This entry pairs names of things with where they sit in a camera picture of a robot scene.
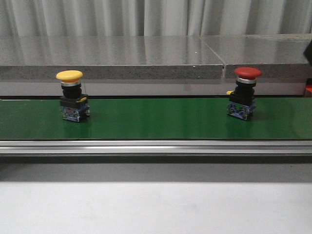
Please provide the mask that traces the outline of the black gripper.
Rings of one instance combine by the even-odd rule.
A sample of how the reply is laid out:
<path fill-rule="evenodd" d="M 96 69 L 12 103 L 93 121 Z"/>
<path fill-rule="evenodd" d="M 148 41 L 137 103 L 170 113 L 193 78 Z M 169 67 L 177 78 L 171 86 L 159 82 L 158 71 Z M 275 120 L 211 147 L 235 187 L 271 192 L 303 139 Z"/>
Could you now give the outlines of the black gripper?
<path fill-rule="evenodd" d="M 303 52 L 303 55 L 308 62 L 312 62 L 312 42 L 308 44 L 308 46 Z"/>

